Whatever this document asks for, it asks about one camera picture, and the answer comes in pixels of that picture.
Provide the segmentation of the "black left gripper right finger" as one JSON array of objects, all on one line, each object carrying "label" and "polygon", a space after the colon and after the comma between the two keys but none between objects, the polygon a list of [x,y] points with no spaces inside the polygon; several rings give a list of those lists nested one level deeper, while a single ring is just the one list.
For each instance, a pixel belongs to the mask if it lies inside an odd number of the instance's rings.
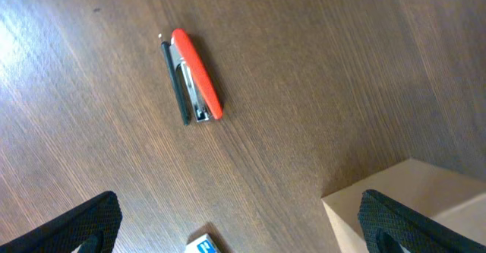
[{"label": "black left gripper right finger", "polygon": [[358,221],[369,252],[477,252],[485,246],[374,189],[362,193]]}]

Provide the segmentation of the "cardboard box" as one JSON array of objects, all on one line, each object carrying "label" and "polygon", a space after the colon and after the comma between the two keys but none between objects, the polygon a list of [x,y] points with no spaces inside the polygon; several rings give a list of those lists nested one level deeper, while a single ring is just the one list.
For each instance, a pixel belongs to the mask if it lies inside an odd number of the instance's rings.
[{"label": "cardboard box", "polygon": [[485,182],[409,159],[322,198],[341,252],[366,252],[358,221],[362,193],[377,190],[439,224],[485,243]]}]

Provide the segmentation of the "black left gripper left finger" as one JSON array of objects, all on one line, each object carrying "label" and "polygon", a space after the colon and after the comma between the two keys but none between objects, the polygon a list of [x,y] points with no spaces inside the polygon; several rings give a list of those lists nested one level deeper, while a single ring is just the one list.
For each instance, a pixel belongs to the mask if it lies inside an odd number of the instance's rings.
[{"label": "black left gripper left finger", "polygon": [[104,191],[1,246],[2,252],[111,252],[122,223],[116,193]]}]

